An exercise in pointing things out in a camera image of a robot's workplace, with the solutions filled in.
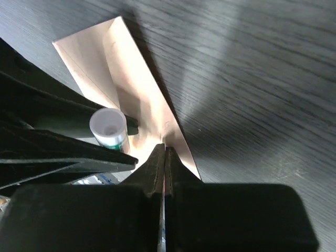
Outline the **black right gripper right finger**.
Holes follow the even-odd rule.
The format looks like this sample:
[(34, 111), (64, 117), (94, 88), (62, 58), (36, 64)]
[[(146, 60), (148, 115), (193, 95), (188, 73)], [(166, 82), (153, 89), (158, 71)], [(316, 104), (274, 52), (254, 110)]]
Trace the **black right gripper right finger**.
[(165, 153), (167, 251), (317, 251), (298, 193), (283, 184), (204, 183)]

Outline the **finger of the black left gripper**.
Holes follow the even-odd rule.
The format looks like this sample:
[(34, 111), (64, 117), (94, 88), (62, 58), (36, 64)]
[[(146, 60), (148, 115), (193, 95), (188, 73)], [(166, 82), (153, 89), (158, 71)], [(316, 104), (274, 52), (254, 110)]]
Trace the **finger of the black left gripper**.
[(130, 171), (138, 159), (47, 130), (1, 122), (1, 188), (69, 183), (94, 174)]
[(103, 106), (88, 100), (26, 60), (1, 40), (1, 113), (35, 129), (90, 137), (91, 115)]

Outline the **pink envelope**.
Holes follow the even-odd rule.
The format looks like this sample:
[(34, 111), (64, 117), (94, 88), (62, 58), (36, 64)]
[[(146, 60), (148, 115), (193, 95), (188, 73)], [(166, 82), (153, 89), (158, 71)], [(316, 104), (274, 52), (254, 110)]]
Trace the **pink envelope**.
[(130, 154), (143, 164), (153, 148), (175, 148), (195, 175), (198, 169), (182, 130), (122, 17), (91, 26), (53, 43), (83, 96), (120, 109), (138, 121)]

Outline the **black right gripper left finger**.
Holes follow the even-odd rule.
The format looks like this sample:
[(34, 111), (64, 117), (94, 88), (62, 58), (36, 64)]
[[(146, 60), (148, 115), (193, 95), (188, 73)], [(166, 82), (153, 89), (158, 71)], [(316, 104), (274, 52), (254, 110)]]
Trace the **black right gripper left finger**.
[(117, 185), (30, 185), (1, 220), (1, 251), (160, 251), (165, 147)]

